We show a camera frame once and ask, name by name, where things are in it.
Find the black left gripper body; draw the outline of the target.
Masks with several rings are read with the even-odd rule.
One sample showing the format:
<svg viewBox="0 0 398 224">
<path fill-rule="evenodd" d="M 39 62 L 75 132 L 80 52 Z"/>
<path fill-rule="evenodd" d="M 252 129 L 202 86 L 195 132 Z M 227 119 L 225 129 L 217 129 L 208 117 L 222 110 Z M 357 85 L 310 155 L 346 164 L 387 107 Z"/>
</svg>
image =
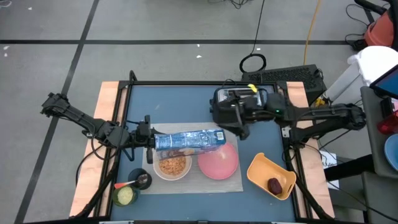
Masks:
<svg viewBox="0 0 398 224">
<path fill-rule="evenodd" d="M 138 147 L 155 148 L 155 138 L 149 124 L 139 124 L 135 130 L 130 132 L 132 149 Z"/>
</svg>

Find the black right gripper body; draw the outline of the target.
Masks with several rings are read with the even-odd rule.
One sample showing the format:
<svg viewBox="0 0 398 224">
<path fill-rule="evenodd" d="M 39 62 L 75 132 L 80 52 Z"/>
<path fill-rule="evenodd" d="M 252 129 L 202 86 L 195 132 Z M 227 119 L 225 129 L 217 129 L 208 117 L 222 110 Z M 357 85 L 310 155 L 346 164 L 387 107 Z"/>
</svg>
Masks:
<svg viewBox="0 0 398 224">
<path fill-rule="evenodd" d="M 266 109 L 262 95 L 238 95 L 234 93 L 231 98 L 231 106 L 234 108 L 239 124 L 247 122 L 269 121 L 281 118 L 280 112 L 272 112 Z"/>
</svg>

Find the metal spoon with orange handle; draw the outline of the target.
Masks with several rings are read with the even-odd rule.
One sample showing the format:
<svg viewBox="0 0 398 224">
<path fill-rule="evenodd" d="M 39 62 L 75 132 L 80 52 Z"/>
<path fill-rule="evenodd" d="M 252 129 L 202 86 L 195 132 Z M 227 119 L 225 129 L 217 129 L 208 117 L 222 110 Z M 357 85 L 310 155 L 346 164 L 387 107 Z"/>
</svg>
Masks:
<svg viewBox="0 0 398 224">
<path fill-rule="evenodd" d="M 123 183 L 116 183 L 116 184 L 114 184 L 114 188 L 115 189 L 120 189 L 122 187 L 125 187 L 125 186 L 130 185 L 130 184 L 135 184 L 135 183 L 145 184 L 147 182 L 147 180 L 148 180 L 148 175 L 147 174 L 142 174 L 142 175 L 139 175 L 136 180 L 132 180 L 132 181 L 129 181 L 129 182 L 123 182 Z"/>
</svg>

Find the pink plastic plate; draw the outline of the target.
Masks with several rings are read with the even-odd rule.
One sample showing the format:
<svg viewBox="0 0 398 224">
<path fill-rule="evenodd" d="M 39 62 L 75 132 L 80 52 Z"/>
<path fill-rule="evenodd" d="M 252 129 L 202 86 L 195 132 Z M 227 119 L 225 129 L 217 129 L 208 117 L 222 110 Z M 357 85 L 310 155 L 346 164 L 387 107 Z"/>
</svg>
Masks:
<svg viewBox="0 0 398 224">
<path fill-rule="evenodd" d="M 198 166 L 211 179 L 223 180 L 232 176 L 239 165 L 236 148 L 226 143 L 216 151 L 198 155 Z"/>
</svg>

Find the blue frosted flakes cereal box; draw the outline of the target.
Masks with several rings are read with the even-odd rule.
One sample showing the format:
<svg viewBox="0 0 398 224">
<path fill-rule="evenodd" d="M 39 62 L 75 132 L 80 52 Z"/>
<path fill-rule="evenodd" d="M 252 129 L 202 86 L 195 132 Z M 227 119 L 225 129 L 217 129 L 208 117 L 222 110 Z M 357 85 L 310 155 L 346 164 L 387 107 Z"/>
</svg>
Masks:
<svg viewBox="0 0 398 224">
<path fill-rule="evenodd" d="M 216 151 L 225 144 L 223 129 L 155 135 L 155 151 L 159 160 L 205 154 Z"/>
</svg>

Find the dark red apple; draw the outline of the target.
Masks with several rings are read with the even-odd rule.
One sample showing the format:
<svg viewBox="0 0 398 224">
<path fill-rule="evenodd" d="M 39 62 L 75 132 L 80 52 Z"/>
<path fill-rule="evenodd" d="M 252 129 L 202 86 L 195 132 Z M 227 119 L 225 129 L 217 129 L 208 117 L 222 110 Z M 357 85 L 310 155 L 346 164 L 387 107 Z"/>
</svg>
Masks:
<svg viewBox="0 0 398 224">
<path fill-rule="evenodd" d="M 279 195 L 283 191 L 280 182 L 276 178 L 269 179 L 267 182 L 267 187 L 269 189 L 269 192 L 274 195 Z"/>
</svg>

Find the black and chrome toaster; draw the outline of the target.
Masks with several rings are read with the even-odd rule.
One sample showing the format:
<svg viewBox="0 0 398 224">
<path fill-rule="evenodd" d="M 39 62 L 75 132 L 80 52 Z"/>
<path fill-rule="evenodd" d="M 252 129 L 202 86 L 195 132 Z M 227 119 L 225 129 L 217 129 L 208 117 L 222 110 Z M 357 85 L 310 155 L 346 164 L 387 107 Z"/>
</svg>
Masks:
<svg viewBox="0 0 398 224">
<path fill-rule="evenodd" d="M 210 113 L 213 121 L 217 124 L 238 122 L 234 108 L 231 106 L 231 98 L 234 93 L 238 95 L 262 95 L 264 103 L 267 101 L 268 91 L 258 88 L 254 93 L 249 87 L 218 88 L 215 90 L 213 98 L 210 100 Z"/>
</svg>

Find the black cup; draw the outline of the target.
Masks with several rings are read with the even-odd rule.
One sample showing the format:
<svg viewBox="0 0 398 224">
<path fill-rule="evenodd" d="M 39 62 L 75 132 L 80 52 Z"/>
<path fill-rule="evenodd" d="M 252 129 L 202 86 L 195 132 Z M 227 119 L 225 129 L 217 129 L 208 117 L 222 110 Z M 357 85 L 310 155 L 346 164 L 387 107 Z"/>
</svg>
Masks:
<svg viewBox="0 0 398 224">
<path fill-rule="evenodd" d="M 148 189 L 152 184 L 152 176 L 144 169 L 137 168 L 130 172 L 128 181 L 132 181 L 130 186 L 137 190 Z"/>
</svg>

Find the orange cereal flakes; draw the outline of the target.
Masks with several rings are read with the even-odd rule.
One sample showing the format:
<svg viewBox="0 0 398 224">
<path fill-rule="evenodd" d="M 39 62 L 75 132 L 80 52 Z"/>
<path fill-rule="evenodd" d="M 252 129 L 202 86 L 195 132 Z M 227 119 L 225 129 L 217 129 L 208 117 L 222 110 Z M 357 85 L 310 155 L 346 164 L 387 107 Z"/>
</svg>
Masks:
<svg viewBox="0 0 398 224">
<path fill-rule="evenodd" d="M 176 157 L 159 161 L 161 171 L 167 175 L 180 175 L 186 166 L 186 158 Z"/>
</svg>

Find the white ceramic bowl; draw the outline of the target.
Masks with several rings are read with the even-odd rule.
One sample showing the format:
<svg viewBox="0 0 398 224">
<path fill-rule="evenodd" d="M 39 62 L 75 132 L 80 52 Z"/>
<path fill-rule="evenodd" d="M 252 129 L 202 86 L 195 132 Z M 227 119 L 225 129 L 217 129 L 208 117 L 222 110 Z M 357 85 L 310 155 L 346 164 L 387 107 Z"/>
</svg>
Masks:
<svg viewBox="0 0 398 224">
<path fill-rule="evenodd" d="M 180 175 L 167 175 L 165 173 L 163 173 L 159 167 L 159 161 L 164 160 L 161 159 L 156 153 L 153 154 L 153 170 L 154 172 L 161 178 L 164 180 L 168 180 L 168 181 L 175 181 L 178 179 L 183 178 L 185 175 L 187 175 L 187 173 L 189 172 L 191 166 L 192 166 L 192 157 L 191 156 L 180 156 L 180 157 L 184 157 L 186 158 L 186 166 L 183 170 L 183 172 Z"/>
</svg>

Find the black computer case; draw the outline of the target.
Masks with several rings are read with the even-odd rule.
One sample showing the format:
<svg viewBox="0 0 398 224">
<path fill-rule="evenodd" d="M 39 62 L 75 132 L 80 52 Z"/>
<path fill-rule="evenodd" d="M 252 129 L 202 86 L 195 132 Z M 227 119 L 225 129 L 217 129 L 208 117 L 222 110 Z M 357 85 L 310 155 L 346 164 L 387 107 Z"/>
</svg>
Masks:
<svg viewBox="0 0 398 224">
<path fill-rule="evenodd" d="M 315 64 L 243 73 L 241 80 L 251 83 L 302 82 L 310 105 L 326 91 L 323 73 Z"/>
</svg>

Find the yellow plastic basket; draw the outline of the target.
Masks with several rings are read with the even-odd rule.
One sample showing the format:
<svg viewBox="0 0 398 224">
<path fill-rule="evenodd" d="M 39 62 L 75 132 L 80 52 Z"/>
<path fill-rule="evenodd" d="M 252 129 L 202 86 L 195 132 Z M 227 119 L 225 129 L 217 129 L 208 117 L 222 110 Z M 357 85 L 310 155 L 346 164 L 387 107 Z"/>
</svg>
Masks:
<svg viewBox="0 0 398 224">
<path fill-rule="evenodd" d="M 294 188 L 297 177 L 293 171 L 287 171 L 268 159 L 263 152 L 254 156 L 246 172 L 248 180 L 278 200 L 286 200 Z M 276 179 L 280 193 L 275 194 L 275 187 L 269 187 L 269 181 Z"/>
</svg>

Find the green cup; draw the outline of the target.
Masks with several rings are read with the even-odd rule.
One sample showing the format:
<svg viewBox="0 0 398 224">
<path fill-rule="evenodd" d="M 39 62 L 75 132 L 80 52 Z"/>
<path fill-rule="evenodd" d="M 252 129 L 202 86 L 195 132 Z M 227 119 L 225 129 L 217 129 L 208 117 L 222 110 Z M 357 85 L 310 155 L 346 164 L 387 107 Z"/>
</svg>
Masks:
<svg viewBox="0 0 398 224">
<path fill-rule="evenodd" d="M 116 189 L 113 192 L 112 200 L 119 207 L 124 207 L 137 200 L 137 192 L 129 185 Z"/>
</svg>

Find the grey woven placemat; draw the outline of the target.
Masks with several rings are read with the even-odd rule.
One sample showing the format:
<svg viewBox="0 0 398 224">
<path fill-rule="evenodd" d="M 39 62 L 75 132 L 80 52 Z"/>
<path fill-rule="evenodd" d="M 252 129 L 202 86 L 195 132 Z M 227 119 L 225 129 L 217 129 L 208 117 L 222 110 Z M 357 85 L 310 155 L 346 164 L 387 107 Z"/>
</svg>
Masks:
<svg viewBox="0 0 398 224">
<path fill-rule="evenodd" d="M 202 129 L 216 129 L 215 123 L 158 123 L 153 127 L 166 134 Z M 152 165 L 147 163 L 146 155 L 143 155 L 142 168 L 152 176 L 152 184 L 141 193 L 150 194 L 215 194 L 226 192 L 242 192 L 243 184 L 241 170 L 236 171 L 224 180 L 215 180 L 207 177 L 199 168 L 197 156 L 192 156 L 192 164 L 187 173 L 178 180 L 165 180 L 159 177 L 155 170 L 158 168 L 157 159 Z"/>
</svg>

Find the white paper sheet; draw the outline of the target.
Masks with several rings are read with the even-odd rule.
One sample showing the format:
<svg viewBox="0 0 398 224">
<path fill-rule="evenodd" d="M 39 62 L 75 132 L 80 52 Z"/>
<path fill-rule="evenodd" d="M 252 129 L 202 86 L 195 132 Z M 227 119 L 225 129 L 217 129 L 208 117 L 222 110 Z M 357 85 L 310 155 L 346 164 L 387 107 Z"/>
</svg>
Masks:
<svg viewBox="0 0 398 224">
<path fill-rule="evenodd" d="M 324 169 L 327 169 L 332 166 L 337 165 L 337 156 L 335 153 L 320 151 L 322 155 L 322 166 Z M 328 188 L 333 190 L 338 190 L 339 181 L 333 180 L 331 182 L 327 182 Z"/>
</svg>

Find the white cloth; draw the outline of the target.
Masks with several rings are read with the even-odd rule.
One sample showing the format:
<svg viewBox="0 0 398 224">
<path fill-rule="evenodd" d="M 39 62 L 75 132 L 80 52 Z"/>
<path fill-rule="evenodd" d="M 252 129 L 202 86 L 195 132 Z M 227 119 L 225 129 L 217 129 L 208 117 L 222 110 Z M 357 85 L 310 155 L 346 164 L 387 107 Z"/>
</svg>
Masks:
<svg viewBox="0 0 398 224">
<path fill-rule="evenodd" d="M 398 65 L 398 52 L 385 46 L 370 46 L 349 57 L 347 63 L 356 67 L 364 83 L 369 86 Z"/>
</svg>

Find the red translucent container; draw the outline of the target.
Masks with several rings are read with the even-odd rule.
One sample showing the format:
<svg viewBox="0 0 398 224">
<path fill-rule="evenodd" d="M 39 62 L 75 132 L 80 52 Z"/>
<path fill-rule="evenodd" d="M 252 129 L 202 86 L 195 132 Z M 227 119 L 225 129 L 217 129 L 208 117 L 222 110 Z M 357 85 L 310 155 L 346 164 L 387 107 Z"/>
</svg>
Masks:
<svg viewBox="0 0 398 224">
<path fill-rule="evenodd" d="M 398 134 L 398 110 L 390 114 L 384 120 L 377 124 L 377 129 L 380 133 L 388 134 Z"/>
</svg>

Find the grey side cabinet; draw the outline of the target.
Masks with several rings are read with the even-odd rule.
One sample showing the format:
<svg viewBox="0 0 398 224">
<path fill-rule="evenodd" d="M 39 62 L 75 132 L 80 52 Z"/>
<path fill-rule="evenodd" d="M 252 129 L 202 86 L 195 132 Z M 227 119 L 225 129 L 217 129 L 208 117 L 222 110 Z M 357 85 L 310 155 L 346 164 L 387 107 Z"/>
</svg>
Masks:
<svg viewBox="0 0 398 224">
<path fill-rule="evenodd" d="M 363 108 L 367 117 L 367 129 L 371 146 L 374 172 L 362 173 L 368 220 L 374 224 L 398 224 L 398 171 L 387 161 L 384 144 L 388 135 L 380 133 L 378 122 L 383 120 L 380 102 L 369 87 L 361 87 Z"/>
</svg>

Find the black tablet screen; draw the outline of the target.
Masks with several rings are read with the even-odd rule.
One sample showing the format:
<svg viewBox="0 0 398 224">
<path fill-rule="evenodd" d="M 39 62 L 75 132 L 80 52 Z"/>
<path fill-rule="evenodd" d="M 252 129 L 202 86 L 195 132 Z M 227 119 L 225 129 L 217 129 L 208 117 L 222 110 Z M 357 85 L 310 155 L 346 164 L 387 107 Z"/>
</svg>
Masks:
<svg viewBox="0 0 398 224">
<path fill-rule="evenodd" d="M 379 96 L 398 100 L 398 64 L 372 82 L 369 87 Z"/>
</svg>

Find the blue plate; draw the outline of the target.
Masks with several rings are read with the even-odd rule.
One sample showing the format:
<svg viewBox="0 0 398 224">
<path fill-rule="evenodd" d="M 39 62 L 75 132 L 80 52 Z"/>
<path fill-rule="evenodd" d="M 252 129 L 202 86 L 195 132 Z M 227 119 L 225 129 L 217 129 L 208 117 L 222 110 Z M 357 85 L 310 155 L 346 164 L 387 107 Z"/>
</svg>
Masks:
<svg viewBox="0 0 398 224">
<path fill-rule="evenodd" d="M 398 172 L 398 134 L 393 134 L 384 143 L 384 154 L 390 166 Z"/>
</svg>

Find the orange bucket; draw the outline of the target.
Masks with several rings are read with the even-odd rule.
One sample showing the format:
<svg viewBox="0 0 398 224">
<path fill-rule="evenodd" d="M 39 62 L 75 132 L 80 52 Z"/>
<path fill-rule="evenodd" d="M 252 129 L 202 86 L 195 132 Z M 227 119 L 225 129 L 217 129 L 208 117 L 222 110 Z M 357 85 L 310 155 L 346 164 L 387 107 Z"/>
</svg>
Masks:
<svg viewBox="0 0 398 224">
<path fill-rule="evenodd" d="M 385 46 L 398 48 L 398 31 L 396 16 L 387 10 L 376 21 L 369 25 L 364 34 L 367 46 Z"/>
</svg>

